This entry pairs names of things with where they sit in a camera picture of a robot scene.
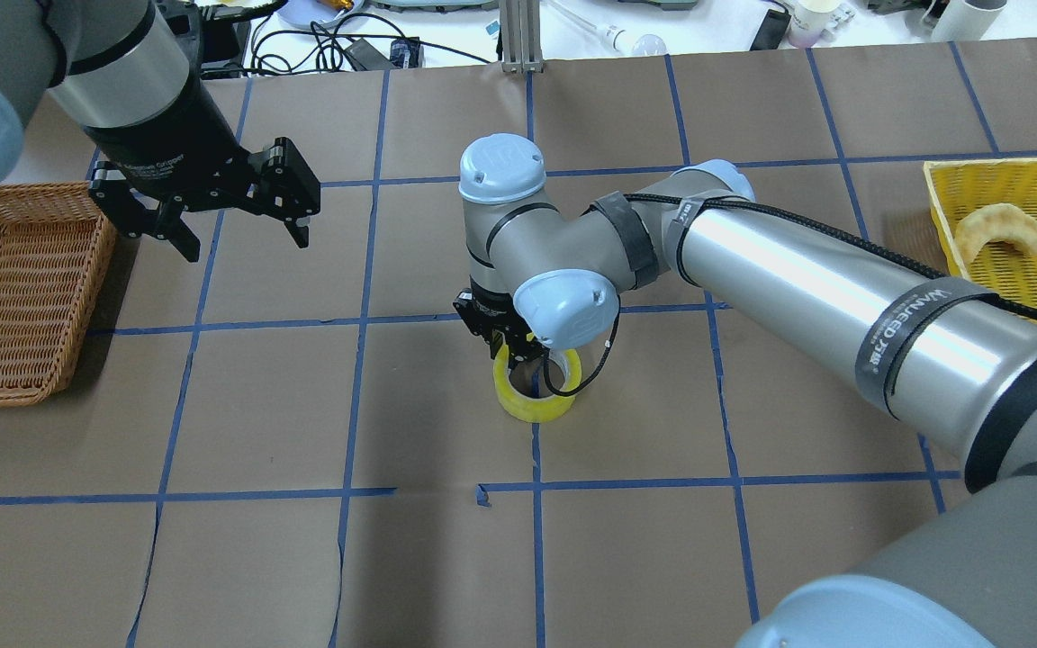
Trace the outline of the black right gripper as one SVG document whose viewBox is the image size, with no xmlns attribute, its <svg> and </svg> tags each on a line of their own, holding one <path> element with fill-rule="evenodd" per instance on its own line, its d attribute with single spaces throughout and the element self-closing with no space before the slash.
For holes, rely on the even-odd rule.
<svg viewBox="0 0 1037 648">
<path fill-rule="evenodd" d="M 458 292 L 453 308 L 472 335 L 484 340 L 491 349 L 492 361 L 498 360 L 503 349 L 508 349 L 511 386 L 542 385 L 546 349 L 528 335 L 528 323 L 518 316 L 510 295 L 470 286 Z"/>
</svg>

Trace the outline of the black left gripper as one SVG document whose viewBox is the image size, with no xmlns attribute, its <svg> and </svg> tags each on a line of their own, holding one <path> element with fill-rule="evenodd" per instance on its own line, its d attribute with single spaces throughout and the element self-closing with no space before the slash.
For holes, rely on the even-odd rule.
<svg viewBox="0 0 1037 648">
<path fill-rule="evenodd" d="M 201 242 L 183 213 L 233 208 L 279 221 L 295 246 L 310 245 L 310 221 L 321 210 L 320 179 L 292 139 L 248 153 L 202 82 L 188 81 L 164 111 L 120 128 L 87 126 L 110 161 L 99 161 L 89 197 L 127 238 L 166 241 L 196 263 Z M 158 200 L 151 209 L 137 192 Z"/>
</svg>

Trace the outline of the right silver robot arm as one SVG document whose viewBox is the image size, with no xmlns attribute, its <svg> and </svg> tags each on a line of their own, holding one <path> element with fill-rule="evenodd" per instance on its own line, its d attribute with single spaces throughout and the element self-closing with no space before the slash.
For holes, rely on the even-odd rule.
<svg viewBox="0 0 1037 648">
<path fill-rule="evenodd" d="M 966 503 L 798 587 L 741 647 L 1037 647 L 1037 311 L 754 200 L 724 160 L 566 219 L 527 137 L 458 164 L 476 336 L 562 364 L 673 272 L 959 453 Z"/>
</svg>

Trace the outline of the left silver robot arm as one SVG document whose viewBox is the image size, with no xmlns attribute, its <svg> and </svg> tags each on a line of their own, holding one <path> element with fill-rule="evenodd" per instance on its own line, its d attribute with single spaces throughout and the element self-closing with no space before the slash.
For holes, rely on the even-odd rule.
<svg viewBox="0 0 1037 648">
<path fill-rule="evenodd" d="M 248 152 L 155 1 L 0 1 L 0 184 L 44 95 L 99 147 L 91 201 L 128 238 L 186 261 L 188 212 L 281 222 L 297 247 L 320 213 L 320 179 L 287 137 Z"/>
</svg>

